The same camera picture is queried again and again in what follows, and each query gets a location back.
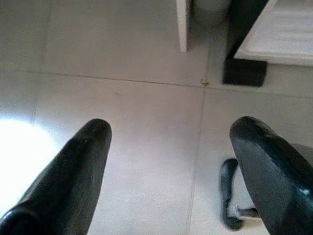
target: white tile floor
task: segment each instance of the white tile floor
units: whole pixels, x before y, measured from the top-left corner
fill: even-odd
[[[192,29],[180,54],[174,0],[3,0],[0,12],[0,216],[95,117],[113,139],[90,235],[267,234],[221,223],[229,128],[255,116],[312,146],[313,68],[270,65],[260,89],[223,86],[224,28]]]

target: floor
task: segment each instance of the floor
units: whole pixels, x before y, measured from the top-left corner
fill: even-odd
[[[312,147],[313,68],[270,65],[262,88],[222,85],[227,23],[194,25],[182,54],[174,0],[2,0],[0,29],[0,216],[102,118],[113,138],[89,235],[268,234],[220,220],[229,128],[254,116]]]

